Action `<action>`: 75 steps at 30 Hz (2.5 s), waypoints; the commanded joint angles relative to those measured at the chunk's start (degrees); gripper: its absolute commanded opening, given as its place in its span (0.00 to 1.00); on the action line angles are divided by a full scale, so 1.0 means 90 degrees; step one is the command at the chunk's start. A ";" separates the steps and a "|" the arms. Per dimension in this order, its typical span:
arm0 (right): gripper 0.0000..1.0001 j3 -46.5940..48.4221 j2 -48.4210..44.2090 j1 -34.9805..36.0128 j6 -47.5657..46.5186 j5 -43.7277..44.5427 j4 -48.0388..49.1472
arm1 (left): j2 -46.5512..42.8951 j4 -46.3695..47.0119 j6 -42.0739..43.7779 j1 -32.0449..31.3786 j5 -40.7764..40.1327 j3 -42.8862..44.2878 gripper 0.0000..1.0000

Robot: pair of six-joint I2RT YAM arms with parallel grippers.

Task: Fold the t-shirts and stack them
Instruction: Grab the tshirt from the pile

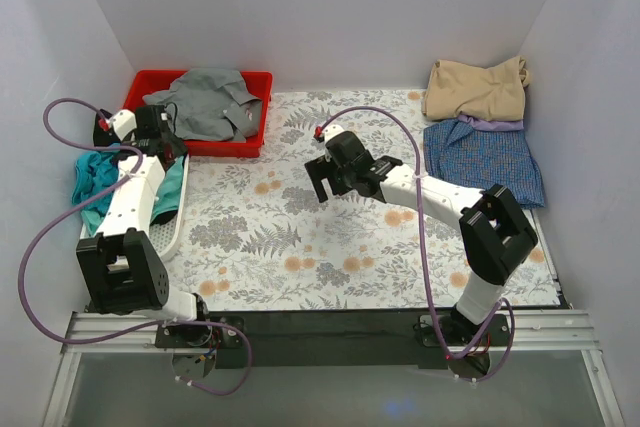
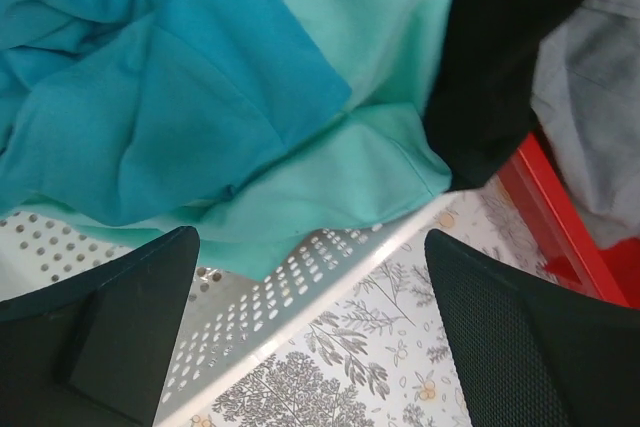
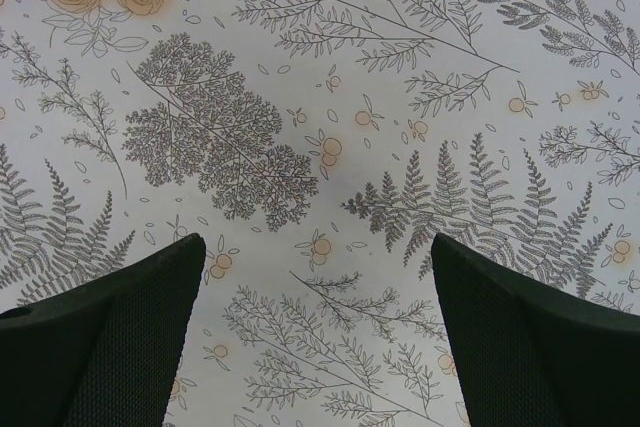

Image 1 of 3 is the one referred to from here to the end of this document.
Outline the teal blue t shirt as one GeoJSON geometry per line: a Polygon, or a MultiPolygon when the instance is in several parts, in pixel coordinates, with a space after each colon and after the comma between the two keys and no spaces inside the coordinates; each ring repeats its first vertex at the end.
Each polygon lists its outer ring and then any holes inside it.
{"type": "Polygon", "coordinates": [[[87,152],[75,163],[76,183],[71,203],[78,205],[111,187],[119,180],[114,152],[87,152]]]}

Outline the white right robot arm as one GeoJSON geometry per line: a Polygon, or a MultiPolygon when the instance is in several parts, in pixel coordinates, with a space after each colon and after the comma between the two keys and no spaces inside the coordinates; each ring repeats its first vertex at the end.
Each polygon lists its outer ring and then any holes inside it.
{"type": "Polygon", "coordinates": [[[511,191],[463,187],[429,175],[419,177],[401,160],[374,158],[355,133],[339,126],[318,128],[325,153],[305,164],[318,198],[355,192],[364,198],[412,209],[455,229],[462,237],[472,274],[451,314],[454,336],[475,344],[489,331],[488,318],[507,281],[538,243],[538,236],[511,191]]]}

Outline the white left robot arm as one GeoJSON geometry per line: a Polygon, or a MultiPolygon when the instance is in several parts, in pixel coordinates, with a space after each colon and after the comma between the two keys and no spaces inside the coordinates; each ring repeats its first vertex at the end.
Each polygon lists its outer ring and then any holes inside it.
{"type": "Polygon", "coordinates": [[[178,334],[193,347],[205,345],[213,324],[202,298],[170,285],[149,234],[158,190],[167,171],[187,153],[162,105],[121,110],[107,124],[131,154],[117,155],[118,181],[106,216],[94,236],[81,239],[76,256],[95,310],[139,312],[180,321],[178,334]]]}

